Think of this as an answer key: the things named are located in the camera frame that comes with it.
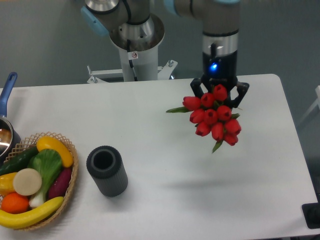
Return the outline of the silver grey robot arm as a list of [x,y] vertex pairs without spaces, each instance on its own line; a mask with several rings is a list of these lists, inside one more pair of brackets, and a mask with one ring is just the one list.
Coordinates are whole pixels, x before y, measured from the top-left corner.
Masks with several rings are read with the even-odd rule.
[[[236,76],[241,3],[238,0],[166,0],[166,9],[202,23],[203,74],[190,86],[197,97],[202,87],[212,90],[223,85],[237,97],[227,97],[226,105],[237,108],[249,84]],[[109,36],[120,55],[126,82],[158,80],[158,47],[165,36],[162,20],[150,10],[148,0],[87,0],[80,10],[90,28]]]

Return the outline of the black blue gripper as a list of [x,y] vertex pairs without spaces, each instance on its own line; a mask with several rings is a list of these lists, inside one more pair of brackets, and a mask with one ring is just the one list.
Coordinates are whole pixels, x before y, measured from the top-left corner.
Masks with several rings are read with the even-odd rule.
[[[237,57],[237,50],[231,54],[216,57],[203,52],[203,75],[201,78],[194,78],[190,83],[194,95],[197,98],[201,98],[204,95],[201,85],[211,91],[213,85],[222,84],[227,89],[227,98],[224,104],[230,109],[238,108],[250,85],[246,82],[239,82],[236,77]],[[238,96],[231,99],[231,90],[233,88],[236,88]]]

